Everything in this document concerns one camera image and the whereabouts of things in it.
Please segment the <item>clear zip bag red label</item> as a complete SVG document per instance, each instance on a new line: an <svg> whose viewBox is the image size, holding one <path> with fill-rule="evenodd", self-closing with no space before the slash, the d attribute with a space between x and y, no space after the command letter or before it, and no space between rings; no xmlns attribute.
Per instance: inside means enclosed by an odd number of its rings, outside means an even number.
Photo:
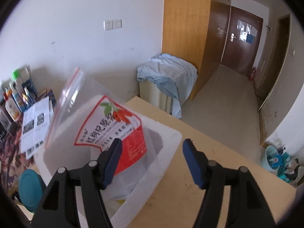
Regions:
<svg viewBox="0 0 304 228"><path fill-rule="evenodd" d="M75 146L107 151L114 139L122 140L122 154L114 177L146 153L141 118L94 78L77 68L55 105L45 146L65 120L75 115L80 122L68 132Z"/></svg>

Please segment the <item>teal round canister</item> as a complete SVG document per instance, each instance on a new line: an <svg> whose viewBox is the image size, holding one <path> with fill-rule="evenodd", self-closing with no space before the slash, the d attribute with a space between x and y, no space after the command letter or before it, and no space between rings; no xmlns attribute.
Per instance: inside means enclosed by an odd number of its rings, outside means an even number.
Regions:
<svg viewBox="0 0 304 228"><path fill-rule="evenodd" d="M18 192L21 203L28 211L36 211L45 189L44 181L34 170L27 169L21 174Z"/></svg>

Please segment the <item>light blue trash bin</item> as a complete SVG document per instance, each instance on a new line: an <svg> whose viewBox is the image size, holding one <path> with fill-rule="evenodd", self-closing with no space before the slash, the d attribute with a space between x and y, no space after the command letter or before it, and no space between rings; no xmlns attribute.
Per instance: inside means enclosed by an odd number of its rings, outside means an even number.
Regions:
<svg viewBox="0 0 304 228"><path fill-rule="evenodd" d="M276 148L269 145L262 155L261 164L267 171L274 172L280 168L285 169L290 159L290 155L286 152L285 147Z"/></svg>

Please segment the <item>printed paper sheets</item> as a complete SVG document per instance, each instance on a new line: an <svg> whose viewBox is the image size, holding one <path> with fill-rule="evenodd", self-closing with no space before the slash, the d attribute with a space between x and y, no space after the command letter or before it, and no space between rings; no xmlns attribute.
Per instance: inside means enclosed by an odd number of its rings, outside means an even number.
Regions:
<svg viewBox="0 0 304 228"><path fill-rule="evenodd" d="M24 112L20 152L25 154L26 160L32 158L44 144L52 114L53 104L48 96Z"/></svg>

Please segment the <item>white foam box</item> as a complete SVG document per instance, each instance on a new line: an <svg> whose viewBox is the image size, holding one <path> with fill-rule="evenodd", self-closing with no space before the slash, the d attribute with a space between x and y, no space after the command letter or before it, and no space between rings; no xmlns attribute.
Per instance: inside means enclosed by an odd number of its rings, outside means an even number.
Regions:
<svg viewBox="0 0 304 228"><path fill-rule="evenodd" d="M101 191L114 227L127 227L132 223L161 181L182 140L179 131L158 121L160 117L175 121L170 114L139 97L132 98L126 105L141 118L147 151ZM35 154L44 183L48 184L61 166L76 169L99 156L100 150L96 147L73 144L68 132L75 131L79 122L75 115L65 120L48 145Z"/></svg>

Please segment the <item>white lotion bottle orange label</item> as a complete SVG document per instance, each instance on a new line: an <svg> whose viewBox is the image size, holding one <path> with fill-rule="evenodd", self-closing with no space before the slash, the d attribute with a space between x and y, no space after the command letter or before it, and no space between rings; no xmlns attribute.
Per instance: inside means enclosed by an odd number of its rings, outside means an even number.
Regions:
<svg viewBox="0 0 304 228"><path fill-rule="evenodd" d="M5 94L4 99L5 99L5 108L8 112L8 114L10 115L10 117L12 118L12 120L14 122L19 121L19 119L21 117L21 112L20 112L19 108L17 107L13 98L9 97Z"/></svg>

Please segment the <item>red fire extinguisher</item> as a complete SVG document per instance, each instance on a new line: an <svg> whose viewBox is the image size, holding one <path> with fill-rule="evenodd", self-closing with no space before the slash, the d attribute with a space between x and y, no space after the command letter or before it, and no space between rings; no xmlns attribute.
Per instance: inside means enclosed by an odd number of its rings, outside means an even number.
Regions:
<svg viewBox="0 0 304 228"><path fill-rule="evenodd" d="M256 72L257 72L257 68L253 67L251 69L250 75L248 76L249 81L253 81L255 79Z"/></svg>

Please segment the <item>green cap spray can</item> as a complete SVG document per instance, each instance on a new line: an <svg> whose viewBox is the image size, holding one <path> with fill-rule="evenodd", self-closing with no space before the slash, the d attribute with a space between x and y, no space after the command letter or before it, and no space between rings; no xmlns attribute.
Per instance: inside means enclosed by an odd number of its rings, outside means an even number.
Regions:
<svg viewBox="0 0 304 228"><path fill-rule="evenodd" d="M30 106L28 90L24 89L24 87L22 86L23 81L20 77L19 71L15 70L12 73L12 77L15 81L15 88L17 90L17 93L18 93L18 95L20 96L20 98L23 102L24 110L27 110Z"/></svg>

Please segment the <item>light blue cloth covered bin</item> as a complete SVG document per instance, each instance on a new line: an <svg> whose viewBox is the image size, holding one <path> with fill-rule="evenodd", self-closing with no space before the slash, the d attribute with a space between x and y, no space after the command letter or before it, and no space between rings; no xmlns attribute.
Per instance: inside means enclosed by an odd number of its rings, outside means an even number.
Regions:
<svg viewBox="0 0 304 228"><path fill-rule="evenodd" d="M173 99L172 116L182 118L181 106L189 98L198 77L188 61L170 54L157 54L137 68L139 82L150 81Z"/></svg>

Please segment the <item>dark brown entrance door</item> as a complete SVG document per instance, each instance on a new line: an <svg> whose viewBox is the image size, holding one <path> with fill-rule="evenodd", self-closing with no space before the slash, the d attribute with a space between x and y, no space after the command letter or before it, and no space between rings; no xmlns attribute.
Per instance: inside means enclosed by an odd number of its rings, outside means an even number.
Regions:
<svg viewBox="0 0 304 228"><path fill-rule="evenodd" d="M232 6L221 64L249 77L259 47L262 25L262 18Z"/></svg>

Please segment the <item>wooden wardrobe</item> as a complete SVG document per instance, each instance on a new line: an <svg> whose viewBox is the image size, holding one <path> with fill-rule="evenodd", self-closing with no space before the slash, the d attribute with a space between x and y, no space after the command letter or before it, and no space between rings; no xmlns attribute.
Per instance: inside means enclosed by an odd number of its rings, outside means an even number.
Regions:
<svg viewBox="0 0 304 228"><path fill-rule="evenodd" d="M196 67L190 99L221 63L230 11L231 0L164 0L162 52Z"/></svg>

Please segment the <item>side door frame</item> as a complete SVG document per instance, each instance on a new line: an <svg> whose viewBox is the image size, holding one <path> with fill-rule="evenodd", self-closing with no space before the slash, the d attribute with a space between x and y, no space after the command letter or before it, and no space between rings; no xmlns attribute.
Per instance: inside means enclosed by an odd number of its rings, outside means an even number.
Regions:
<svg viewBox="0 0 304 228"><path fill-rule="evenodd" d="M278 19L274 47L263 79L257 90L258 111L262 110L269 98L284 65L291 34L291 15L287 14Z"/></svg>

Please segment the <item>double wall socket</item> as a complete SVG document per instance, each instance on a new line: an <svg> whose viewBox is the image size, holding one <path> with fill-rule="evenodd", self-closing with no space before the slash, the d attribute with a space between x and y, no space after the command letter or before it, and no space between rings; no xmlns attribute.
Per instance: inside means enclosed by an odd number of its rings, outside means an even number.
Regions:
<svg viewBox="0 0 304 228"><path fill-rule="evenodd" d="M104 21L104 30L119 29L122 27L122 20L107 20Z"/></svg>

